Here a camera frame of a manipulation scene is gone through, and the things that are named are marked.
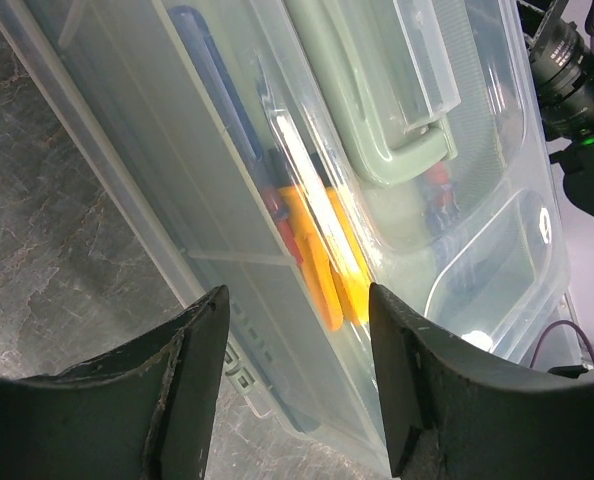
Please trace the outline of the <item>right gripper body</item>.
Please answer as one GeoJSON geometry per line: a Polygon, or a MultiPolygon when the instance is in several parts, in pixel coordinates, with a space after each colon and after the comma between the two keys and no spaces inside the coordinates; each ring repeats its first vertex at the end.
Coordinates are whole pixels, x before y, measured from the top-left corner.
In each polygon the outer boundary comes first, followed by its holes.
{"type": "Polygon", "coordinates": [[[517,3],[542,124],[549,141],[594,143],[594,1],[583,28],[563,19],[566,1],[517,3]]]}

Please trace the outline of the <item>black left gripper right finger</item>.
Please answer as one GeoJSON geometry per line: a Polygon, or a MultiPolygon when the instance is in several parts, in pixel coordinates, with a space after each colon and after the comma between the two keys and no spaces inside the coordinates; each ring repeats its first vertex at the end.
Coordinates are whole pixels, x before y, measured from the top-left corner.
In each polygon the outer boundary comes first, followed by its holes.
{"type": "Polygon", "coordinates": [[[378,284],[369,318],[394,478],[594,479],[594,370],[503,360],[378,284]]]}

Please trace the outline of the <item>yellow handled screwdriver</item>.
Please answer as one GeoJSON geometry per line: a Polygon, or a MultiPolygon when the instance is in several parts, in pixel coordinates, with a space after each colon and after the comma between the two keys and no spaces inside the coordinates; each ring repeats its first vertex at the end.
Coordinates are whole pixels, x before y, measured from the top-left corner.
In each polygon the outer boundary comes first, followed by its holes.
{"type": "Polygon", "coordinates": [[[336,240],[335,260],[331,275],[343,318],[354,325],[368,322],[369,288],[371,277],[367,262],[337,191],[327,187],[326,193],[344,234],[336,240]]]}

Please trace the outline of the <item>blue handled screwdriver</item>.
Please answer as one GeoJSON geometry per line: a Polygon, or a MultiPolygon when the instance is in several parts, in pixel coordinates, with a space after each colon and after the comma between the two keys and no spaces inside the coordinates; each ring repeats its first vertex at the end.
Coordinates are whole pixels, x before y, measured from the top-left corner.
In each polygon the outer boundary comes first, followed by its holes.
{"type": "Polygon", "coordinates": [[[191,6],[172,7],[168,14],[279,235],[296,263],[301,265],[303,257],[289,225],[290,210],[269,173],[266,150],[239,97],[208,24],[201,13],[191,6]]]}

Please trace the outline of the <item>orange handled chisel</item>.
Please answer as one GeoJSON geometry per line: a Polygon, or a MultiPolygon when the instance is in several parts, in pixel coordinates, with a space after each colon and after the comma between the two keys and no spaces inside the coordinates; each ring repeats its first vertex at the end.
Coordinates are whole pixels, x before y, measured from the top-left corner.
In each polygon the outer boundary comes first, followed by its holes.
{"type": "Polygon", "coordinates": [[[330,331],[341,328],[344,318],[331,275],[331,263],[308,203],[296,186],[280,187],[280,196],[289,208],[288,223],[302,257],[301,272],[306,285],[330,331]]]}

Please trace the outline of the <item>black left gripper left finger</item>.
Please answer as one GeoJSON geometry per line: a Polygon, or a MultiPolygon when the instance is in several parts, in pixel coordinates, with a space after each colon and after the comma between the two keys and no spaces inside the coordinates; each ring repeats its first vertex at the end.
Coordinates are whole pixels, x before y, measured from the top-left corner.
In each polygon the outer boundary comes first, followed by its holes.
{"type": "Polygon", "coordinates": [[[230,319],[212,289],[54,376],[0,377],[0,479],[201,479],[230,319]]]}

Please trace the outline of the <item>green toolbox with clear lid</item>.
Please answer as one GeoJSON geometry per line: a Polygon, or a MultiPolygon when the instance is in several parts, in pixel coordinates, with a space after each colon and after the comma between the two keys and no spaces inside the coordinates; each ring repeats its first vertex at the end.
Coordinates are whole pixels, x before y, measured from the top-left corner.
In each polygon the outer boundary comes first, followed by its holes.
{"type": "Polygon", "coordinates": [[[389,470],[368,294],[518,363],[568,260],[512,1],[0,1],[179,299],[230,292],[260,417],[389,470]]]}

